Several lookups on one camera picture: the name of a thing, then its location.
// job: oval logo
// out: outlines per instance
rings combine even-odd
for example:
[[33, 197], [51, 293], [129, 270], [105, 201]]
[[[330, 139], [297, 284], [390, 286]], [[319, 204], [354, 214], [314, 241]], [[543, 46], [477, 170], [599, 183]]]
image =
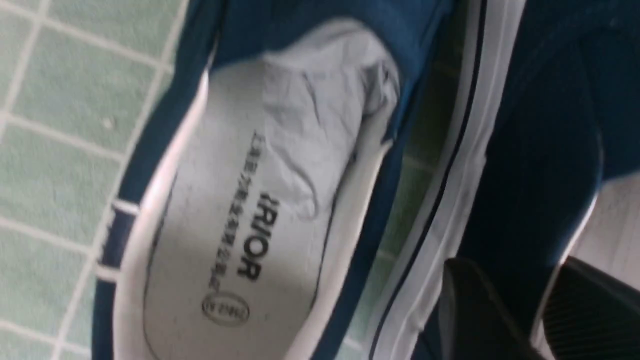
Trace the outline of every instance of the oval logo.
[[233, 293], [210, 293], [202, 301], [202, 312], [214, 323], [235, 327], [249, 320], [249, 305]]

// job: shoe lining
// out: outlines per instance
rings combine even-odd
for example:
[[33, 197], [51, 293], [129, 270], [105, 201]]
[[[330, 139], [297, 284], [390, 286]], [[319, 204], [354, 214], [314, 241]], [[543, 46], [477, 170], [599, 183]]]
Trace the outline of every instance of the shoe lining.
[[319, 336], [398, 88], [379, 40], [350, 21], [214, 73], [148, 265], [152, 357], [281, 359]]

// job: navy stripe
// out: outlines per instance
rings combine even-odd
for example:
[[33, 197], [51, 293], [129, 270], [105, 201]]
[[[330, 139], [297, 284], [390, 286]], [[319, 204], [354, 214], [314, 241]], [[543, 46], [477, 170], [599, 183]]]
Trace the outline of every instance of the navy stripe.
[[98, 280], [93, 303], [93, 360], [113, 360], [113, 301], [116, 284]]
[[102, 249], [100, 264], [111, 268], [120, 268], [124, 250], [129, 242], [129, 235], [136, 216], [127, 214], [122, 210], [113, 208], [115, 216], [109, 227], [107, 242]]
[[406, 268], [404, 269], [402, 276], [400, 277], [400, 280], [396, 285], [396, 288], [394, 289], [393, 295], [391, 296], [391, 299], [387, 304], [387, 308], [385, 309], [385, 312], [383, 313], [382, 318], [380, 319], [380, 323], [378, 324], [378, 328], [376, 329], [376, 334], [374, 335], [373, 342], [371, 343], [371, 348], [369, 349], [369, 359], [373, 359], [373, 355], [375, 353], [376, 345], [378, 344], [378, 339], [380, 338], [380, 332], [382, 331], [383, 324], [385, 323], [387, 316], [389, 315], [391, 306], [396, 300], [398, 293], [400, 292], [400, 289], [404, 285], [406, 278], [409, 276], [411, 267], [413, 266], [418, 256], [418, 253], [420, 252], [420, 248], [422, 248], [422, 244], [424, 243], [424, 240], [427, 236], [427, 232], [429, 231], [429, 228], [433, 223], [433, 219], [435, 218], [438, 207], [440, 206], [440, 202], [442, 201], [442, 197], [444, 196], [444, 190], [447, 184], [447, 179], [449, 178], [449, 173], [451, 172], [451, 167], [453, 166], [453, 161], [456, 159], [456, 156], [458, 155], [458, 151], [460, 150], [460, 145], [462, 144], [462, 139], [465, 135], [465, 130], [467, 128], [467, 124], [469, 121], [469, 115], [471, 114], [471, 107], [473, 105], [474, 94], [476, 92], [477, 76], [480, 68], [480, 58], [482, 53], [482, 45], [483, 45], [483, 37], [484, 37], [484, 21], [486, 17], [486, 7], [487, 7], [487, 0], [483, 0], [480, 8], [480, 19], [479, 19], [479, 25], [478, 25], [478, 34], [477, 34], [478, 38], [476, 42], [476, 58], [474, 60], [473, 77], [471, 79], [471, 86], [469, 89], [469, 95], [467, 99], [467, 108], [465, 109], [465, 116], [463, 118], [462, 125], [460, 127], [460, 132], [458, 133], [458, 139], [456, 140], [456, 145], [454, 147], [453, 154], [451, 155], [451, 158], [449, 159], [449, 163], [447, 164], [447, 169], [444, 173], [442, 183], [440, 184], [440, 189], [438, 191], [438, 196], [436, 197], [433, 209], [431, 209], [429, 218], [427, 219], [427, 222], [424, 228], [422, 229], [422, 233], [420, 234], [420, 238], [418, 239], [418, 244], [416, 244], [413, 254], [411, 254], [411, 258], [409, 259], [409, 262]]

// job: blue canvas shoe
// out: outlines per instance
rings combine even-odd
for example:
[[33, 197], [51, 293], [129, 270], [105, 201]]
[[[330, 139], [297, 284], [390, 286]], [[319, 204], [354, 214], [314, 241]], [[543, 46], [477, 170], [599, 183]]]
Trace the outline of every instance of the blue canvas shoe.
[[[640, 169], [638, 19], [639, 1], [469, 2], [449, 162], [374, 312], [367, 358], [458, 358], [441, 348], [451, 325], [438, 314], [454, 256], [476, 264], [538, 343], [601, 184]], [[503, 355], [478, 358], [514, 358]]]
[[192, 0], [113, 201], [93, 359], [333, 359], [452, 0]]

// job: insole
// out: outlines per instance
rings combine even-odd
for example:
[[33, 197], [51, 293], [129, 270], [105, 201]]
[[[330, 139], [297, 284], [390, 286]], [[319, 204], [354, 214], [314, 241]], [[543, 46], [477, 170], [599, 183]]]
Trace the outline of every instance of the insole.
[[331, 209], [302, 220], [263, 186], [264, 64], [211, 79], [149, 265], [157, 359], [278, 359], [312, 305]]

